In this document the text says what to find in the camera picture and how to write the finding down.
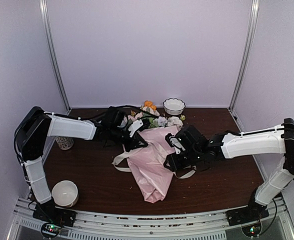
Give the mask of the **white purple flower bunch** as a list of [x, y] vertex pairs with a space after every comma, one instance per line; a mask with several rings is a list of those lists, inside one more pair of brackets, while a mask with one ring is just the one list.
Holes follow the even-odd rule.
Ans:
[[164, 128], [164, 127], [172, 127], [172, 126], [177, 126], [179, 128], [182, 128], [184, 126], [184, 123], [177, 116], [172, 116], [168, 118], [164, 116], [159, 116], [158, 118], [155, 118], [154, 120], [152, 120], [151, 126], [153, 128]]

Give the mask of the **purple tissue paper sheet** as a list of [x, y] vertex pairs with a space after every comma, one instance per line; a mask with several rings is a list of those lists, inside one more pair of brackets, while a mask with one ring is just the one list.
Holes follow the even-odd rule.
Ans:
[[143, 130], [140, 135], [148, 146], [128, 153], [127, 164], [148, 203], [163, 201], [167, 195], [174, 174], [164, 167], [164, 162], [175, 149], [167, 143], [165, 137], [168, 134], [174, 136], [178, 131], [179, 127], [175, 125]]

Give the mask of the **cream ribbon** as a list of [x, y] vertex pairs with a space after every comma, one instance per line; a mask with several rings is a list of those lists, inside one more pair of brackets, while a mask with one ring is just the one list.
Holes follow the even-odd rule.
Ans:
[[188, 171], [181, 176], [165, 168], [165, 159], [172, 153], [174, 153], [172, 148], [166, 149], [154, 142], [147, 147], [117, 155], [112, 165], [120, 172], [132, 173], [134, 177], [142, 177], [146, 180], [165, 180], [173, 176], [178, 179], [187, 179], [196, 173], [195, 166], [186, 167]]

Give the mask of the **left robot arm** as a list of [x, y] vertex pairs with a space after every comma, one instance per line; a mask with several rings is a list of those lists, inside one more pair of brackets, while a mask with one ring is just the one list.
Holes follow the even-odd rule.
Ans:
[[44, 164], [47, 142], [50, 138], [64, 137], [84, 141], [120, 143], [126, 151], [148, 146], [140, 132], [149, 122], [141, 117], [130, 120], [120, 107], [109, 107], [95, 116], [71, 116], [48, 112], [34, 106], [14, 132], [14, 151], [36, 202], [36, 211], [48, 222], [59, 218], [48, 186]]

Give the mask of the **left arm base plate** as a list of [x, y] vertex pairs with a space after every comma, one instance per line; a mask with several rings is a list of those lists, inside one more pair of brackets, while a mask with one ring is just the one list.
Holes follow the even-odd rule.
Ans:
[[73, 227], [76, 215], [77, 213], [73, 210], [57, 208], [54, 205], [41, 204], [35, 206], [32, 217], [61, 227]]

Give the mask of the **orange flower stem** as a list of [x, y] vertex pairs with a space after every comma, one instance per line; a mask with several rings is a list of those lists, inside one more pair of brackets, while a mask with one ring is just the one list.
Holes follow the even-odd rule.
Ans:
[[152, 101], [149, 101], [149, 100], [146, 100], [144, 102], [144, 107], [148, 107], [148, 108], [151, 108], [153, 109], [154, 111], [157, 109], [157, 107], [154, 105], [154, 103]]

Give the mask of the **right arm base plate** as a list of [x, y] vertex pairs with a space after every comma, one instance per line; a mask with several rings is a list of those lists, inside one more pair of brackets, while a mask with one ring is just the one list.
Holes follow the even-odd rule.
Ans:
[[226, 212], [229, 226], [243, 225], [259, 221], [261, 218], [266, 218], [269, 215], [267, 207], [258, 203], [249, 204], [248, 206], [228, 210]]

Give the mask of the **pink flower bunch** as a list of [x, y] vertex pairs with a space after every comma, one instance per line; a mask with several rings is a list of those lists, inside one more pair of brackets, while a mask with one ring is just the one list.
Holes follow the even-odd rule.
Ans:
[[151, 106], [142, 106], [138, 108], [132, 108], [130, 110], [130, 114], [128, 115], [128, 119], [131, 122], [135, 122], [137, 120], [149, 120], [153, 121], [160, 116], [160, 113], [157, 111], [155, 107]]

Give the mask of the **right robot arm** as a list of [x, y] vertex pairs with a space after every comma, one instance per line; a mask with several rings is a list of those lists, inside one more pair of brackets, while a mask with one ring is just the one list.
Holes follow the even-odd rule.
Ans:
[[278, 155], [264, 183], [251, 194], [248, 205], [243, 209], [246, 220], [255, 220], [290, 182], [294, 181], [294, 120], [284, 119], [273, 127], [235, 132], [224, 131], [206, 138], [193, 125], [183, 127], [176, 134], [167, 134], [165, 141], [175, 149], [163, 166], [171, 172], [195, 167], [201, 162], [222, 161], [243, 156], [254, 156], [266, 160]]

